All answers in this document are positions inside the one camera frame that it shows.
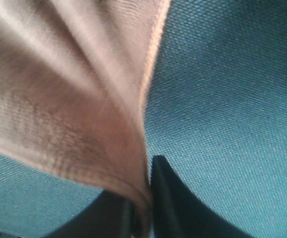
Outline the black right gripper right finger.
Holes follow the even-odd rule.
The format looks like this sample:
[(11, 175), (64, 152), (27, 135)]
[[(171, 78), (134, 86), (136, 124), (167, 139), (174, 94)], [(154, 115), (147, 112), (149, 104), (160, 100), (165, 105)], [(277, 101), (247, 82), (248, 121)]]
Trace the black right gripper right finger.
[(198, 199), (162, 155), (152, 159), (151, 191), (156, 238), (250, 237)]

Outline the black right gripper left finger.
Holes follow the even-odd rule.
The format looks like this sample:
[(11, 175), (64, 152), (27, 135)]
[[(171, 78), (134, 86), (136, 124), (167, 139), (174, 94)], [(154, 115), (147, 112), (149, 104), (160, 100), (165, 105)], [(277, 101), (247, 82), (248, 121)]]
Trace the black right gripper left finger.
[(133, 215), (132, 201), (105, 190), (79, 215), (46, 237), (130, 238)]

